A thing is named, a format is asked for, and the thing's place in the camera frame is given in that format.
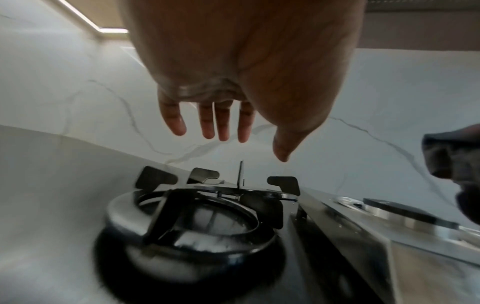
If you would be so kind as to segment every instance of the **finger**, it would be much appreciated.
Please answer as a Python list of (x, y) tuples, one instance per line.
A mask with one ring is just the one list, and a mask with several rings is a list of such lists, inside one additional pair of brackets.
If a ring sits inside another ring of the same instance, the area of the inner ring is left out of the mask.
[(207, 139), (212, 139), (215, 137), (214, 113), (212, 111), (212, 104), (199, 104), (198, 117), (200, 118), (200, 126), (203, 137)]
[(229, 100), (215, 103), (216, 129), (220, 141), (227, 141), (230, 137), (230, 107), (233, 102), (233, 100)]
[(290, 154), (299, 146), (310, 132), (292, 132), (277, 128), (273, 139), (273, 153), (282, 162), (287, 162)]
[(238, 141), (246, 142), (250, 137), (252, 125), (255, 120), (255, 109), (248, 101), (240, 104), (240, 118), (238, 119)]
[(185, 134), (187, 127), (180, 113), (179, 103), (165, 95), (162, 90), (158, 90), (158, 104), (161, 116), (170, 130), (178, 136)]

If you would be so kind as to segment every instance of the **marble backsplash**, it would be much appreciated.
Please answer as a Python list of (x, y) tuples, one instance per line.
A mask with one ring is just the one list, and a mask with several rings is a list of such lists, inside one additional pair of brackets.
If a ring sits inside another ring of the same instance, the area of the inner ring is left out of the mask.
[(428, 174), (421, 138), (478, 123), (479, 84), (479, 52), (358, 49), (331, 116), (283, 164), (272, 153), (275, 128), (262, 117), (240, 144), (235, 105), (231, 139), (206, 140), (195, 106), (185, 103), (188, 131), (176, 137), (130, 42), (97, 41), (43, 2), (0, 2), (1, 125), (209, 168), (227, 181), (243, 159), (246, 186), (294, 175), (304, 187), (411, 204), (463, 224), (458, 187)]

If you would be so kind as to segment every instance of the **kitchen counter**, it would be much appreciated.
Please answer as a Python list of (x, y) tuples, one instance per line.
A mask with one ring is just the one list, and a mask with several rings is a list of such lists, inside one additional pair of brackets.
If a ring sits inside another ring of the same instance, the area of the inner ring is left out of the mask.
[[(106, 205), (133, 190), (146, 165), (176, 174), (179, 182), (185, 181), (188, 172), (77, 139), (12, 127), (0, 127), (0, 143), (0, 303), (118, 303), (113, 292), (118, 286), (100, 279), (112, 278), (112, 273), (101, 273), (102, 268), (113, 268), (114, 276), (128, 273), (128, 267), (115, 264), (121, 254), (98, 256), (99, 251), (115, 250), (118, 245), (108, 239), (99, 243), (105, 238), (99, 235), (105, 226)], [(342, 261), (336, 262), (335, 252), (330, 256), (329, 244), (320, 234), (312, 236), (316, 232), (295, 225), (291, 216), (296, 209), (296, 203), (284, 204), (284, 227), (279, 231), (283, 249), (276, 251), (280, 258), (266, 281), (260, 263), (247, 274), (246, 280), (252, 280), (247, 287), (236, 288), (229, 279), (223, 283), (230, 289), (210, 286), (230, 290), (224, 297), (184, 292), (192, 287), (181, 285), (175, 286), (175, 292), (210, 302), (338, 302), (339, 279), (344, 286), (349, 269), (341, 266)], [(142, 292), (142, 286), (133, 283), (131, 288)], [(343, 287), (347, 298), (355, 288), (365, 292), (361, 282), (350, 285), (359, 287)], [(164, 284), (154, 287), (160, 298), (171, 291)], [(139, 297), (130, 302), (145, 301)]]

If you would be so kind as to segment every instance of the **metal prong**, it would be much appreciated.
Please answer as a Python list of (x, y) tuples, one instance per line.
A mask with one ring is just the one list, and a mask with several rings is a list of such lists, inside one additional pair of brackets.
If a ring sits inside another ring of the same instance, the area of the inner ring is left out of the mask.
[(238, 179), (236, 180), (236, 187), (240, 189), (242, 180), (244, 179), (244, 161), (240, 161), (240, 169), (238, 170)]

